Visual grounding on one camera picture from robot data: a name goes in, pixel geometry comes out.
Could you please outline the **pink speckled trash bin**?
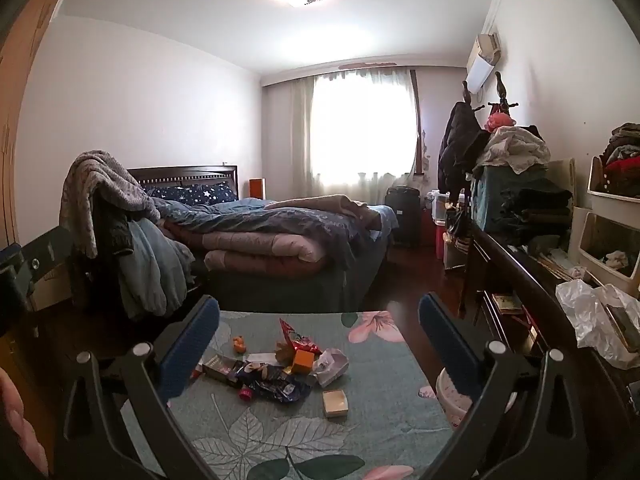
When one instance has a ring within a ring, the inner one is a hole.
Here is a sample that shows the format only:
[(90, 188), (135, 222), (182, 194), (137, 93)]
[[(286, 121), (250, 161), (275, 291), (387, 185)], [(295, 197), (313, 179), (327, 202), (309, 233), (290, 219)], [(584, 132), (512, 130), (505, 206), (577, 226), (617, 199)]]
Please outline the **pink speckled trash bin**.
[(435, 393), (448, 422), (454, 428), (458, 428), (472, 408), (473, 401), (468, 396), (458, 393), (446, 368), (437, 376)]

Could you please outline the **white plastic bag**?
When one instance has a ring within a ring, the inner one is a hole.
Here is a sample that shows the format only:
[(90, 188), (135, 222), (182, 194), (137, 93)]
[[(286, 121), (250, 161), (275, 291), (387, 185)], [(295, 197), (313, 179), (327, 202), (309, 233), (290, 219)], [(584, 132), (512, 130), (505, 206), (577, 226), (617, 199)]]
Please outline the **white plastic bag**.
[(583, 280), (561, 283), (555, 297), (572, 324), (579, 348), (591, 348), (608, 364), (620, 370), (639, 366), (639, 351), (629, 351), (614, 327), (606, 307), (619, 308), (639, 330), (639, 301), (607, 284), (592, 288)]

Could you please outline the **small red bottle cap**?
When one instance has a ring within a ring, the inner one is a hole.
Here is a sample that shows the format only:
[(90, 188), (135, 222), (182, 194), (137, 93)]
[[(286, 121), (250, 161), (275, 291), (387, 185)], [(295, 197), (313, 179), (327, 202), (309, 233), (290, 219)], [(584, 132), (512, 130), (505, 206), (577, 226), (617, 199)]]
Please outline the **small red bottle cap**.
[(250, 402), (253, 400), (254, 392), (251, 388), (243, 387), (239, 391), (239, 398), (244, 402)]

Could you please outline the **dark wooden desk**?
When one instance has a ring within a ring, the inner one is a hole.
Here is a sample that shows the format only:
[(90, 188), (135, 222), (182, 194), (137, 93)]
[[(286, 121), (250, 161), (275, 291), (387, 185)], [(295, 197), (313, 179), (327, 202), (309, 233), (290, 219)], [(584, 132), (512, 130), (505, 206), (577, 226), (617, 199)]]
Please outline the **dark wooden desk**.
[(639, 414), (628, 386), (639, 371), (619, 370), (591, 348), (580, 348), (574, 328), (555, 297), (559, 280), (522, 248), (471, 228), (458, 317), (483, 327), (522, 353), (531, 328), (535, 350), (563, 351), (574, 368), (591, 455), (615, 460), (639, 457)]

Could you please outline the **small orange toy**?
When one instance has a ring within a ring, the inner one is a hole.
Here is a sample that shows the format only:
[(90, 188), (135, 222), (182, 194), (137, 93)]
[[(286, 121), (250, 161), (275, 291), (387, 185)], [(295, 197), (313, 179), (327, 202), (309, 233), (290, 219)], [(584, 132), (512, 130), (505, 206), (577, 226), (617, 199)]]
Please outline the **small orange toy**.
[(235, 353), (244, 354), (246, 352), (246, 344), (242, 336), (232, 338), (232, 347)]

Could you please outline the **dark blue snack wrapper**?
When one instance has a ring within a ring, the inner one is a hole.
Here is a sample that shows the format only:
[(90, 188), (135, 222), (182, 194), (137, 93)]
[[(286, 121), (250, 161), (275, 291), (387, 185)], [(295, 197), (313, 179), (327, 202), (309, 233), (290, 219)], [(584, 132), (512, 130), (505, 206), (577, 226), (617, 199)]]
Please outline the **dark blue snack wrapper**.
[(235, 372), (242, 388), (269, 401), (293, 404), (306, 399), (311, 386), (285, 373), (282, 367), (264, 363), (244, 363)]

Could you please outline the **blue star pillow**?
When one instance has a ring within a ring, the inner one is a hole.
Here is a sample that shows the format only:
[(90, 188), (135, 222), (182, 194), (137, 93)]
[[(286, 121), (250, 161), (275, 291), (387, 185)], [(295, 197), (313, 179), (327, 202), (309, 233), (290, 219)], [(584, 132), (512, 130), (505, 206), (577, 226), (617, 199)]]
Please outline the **blue star pillow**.
[(227, 182), (173, 186), (145, 186), (146, 194), (161, 200), (174, 200), (185, 205), (216, 205), (238, 199)]

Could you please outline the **orange small box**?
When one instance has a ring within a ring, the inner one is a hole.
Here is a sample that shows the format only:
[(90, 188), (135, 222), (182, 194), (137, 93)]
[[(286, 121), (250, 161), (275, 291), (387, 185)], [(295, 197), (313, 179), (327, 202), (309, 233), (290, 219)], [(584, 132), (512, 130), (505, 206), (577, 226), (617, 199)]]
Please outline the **orange small box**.
[(314, 352), (297, 350), (294, 354), (292, 372), (299, 375), (308, 375), (312, 372), (315, 359), (316, 355)]

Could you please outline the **white storage rack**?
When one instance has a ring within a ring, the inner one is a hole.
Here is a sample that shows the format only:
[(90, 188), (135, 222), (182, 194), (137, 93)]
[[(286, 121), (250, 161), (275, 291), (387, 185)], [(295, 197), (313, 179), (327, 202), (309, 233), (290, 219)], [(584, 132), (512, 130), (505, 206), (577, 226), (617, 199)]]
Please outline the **white storage rack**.
[(578, 230), (577, 255), (601, 284), (639, 296), (639, 200), (605, 191), (599, 156), (591, 159), (586, 215)]

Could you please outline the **crumpled white pink paper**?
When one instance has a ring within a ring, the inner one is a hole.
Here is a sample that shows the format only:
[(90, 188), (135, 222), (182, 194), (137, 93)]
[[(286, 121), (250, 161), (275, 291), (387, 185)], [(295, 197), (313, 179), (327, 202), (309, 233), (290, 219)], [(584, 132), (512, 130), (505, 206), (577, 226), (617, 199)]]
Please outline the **crumpled white pink paper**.
[(321, 388), (326, 388), (342, 377), (349, 367), (348, 357), (340, 349), (329, 348), (314, 361), (311, 375)]

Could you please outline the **pink folded quilt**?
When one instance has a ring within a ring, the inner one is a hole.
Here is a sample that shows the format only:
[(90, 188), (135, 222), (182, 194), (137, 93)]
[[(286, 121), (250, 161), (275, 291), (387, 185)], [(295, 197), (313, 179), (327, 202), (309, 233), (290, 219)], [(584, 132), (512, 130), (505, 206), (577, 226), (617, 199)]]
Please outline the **pink folded quilt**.
[(163, 222), (163, 229), (174, 240), (202, 252), (209, 272), (304, 278), (330, 262), (319, 243), (297, 234), (224, 231), (202, 234), (168, 221)]

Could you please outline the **dark blue duvet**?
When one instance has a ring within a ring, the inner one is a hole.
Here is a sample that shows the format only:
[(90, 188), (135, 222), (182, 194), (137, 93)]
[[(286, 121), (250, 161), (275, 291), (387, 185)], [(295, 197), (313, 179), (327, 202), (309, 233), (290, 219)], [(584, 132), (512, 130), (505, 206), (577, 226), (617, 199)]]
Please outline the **dark blue duvet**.
[(295, 234), (313, 240), (344, 269), (373, 245), (370, 231), (356, 219), (323, 210), (268, 207), (266, 200), (246, 198), (216, 205), (186, 205), (155, 197), (160, 218), (191, 234), (257, 232)]

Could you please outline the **black suitcase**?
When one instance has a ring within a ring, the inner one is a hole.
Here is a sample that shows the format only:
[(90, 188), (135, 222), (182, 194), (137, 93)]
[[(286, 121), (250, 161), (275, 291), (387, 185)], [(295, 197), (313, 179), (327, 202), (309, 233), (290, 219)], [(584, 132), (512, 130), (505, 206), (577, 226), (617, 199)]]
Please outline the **black suitcase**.
[(393, 229), (394, 242), (416, 246), (420, 240), (421, 200), (417, 188), (392, 186), (385, 195), (385, 205), (396, 214), (398, 227)]

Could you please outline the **black hanging coat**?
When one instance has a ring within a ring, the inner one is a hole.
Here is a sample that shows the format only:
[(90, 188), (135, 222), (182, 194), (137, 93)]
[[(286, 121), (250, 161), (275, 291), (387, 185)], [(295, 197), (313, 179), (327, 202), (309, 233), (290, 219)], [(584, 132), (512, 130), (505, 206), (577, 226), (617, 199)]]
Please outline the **black hanging coat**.
[(457, 102), (451, 110), (438, 155), (438, 189), (458, 200), (465, 186), (465, 175), (476, 166), (490, 133), (480, 126), (471, 105)]

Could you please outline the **white sheer curtain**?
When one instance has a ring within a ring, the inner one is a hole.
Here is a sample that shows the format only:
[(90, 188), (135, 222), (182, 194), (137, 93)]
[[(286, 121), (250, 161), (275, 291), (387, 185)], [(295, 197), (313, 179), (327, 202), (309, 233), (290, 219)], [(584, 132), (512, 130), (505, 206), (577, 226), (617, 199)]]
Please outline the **white sheer curtain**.
[(293, 193), (380, 204), (414, 169), (419, 111), (408, 68), (345, 70), (293, 84)]

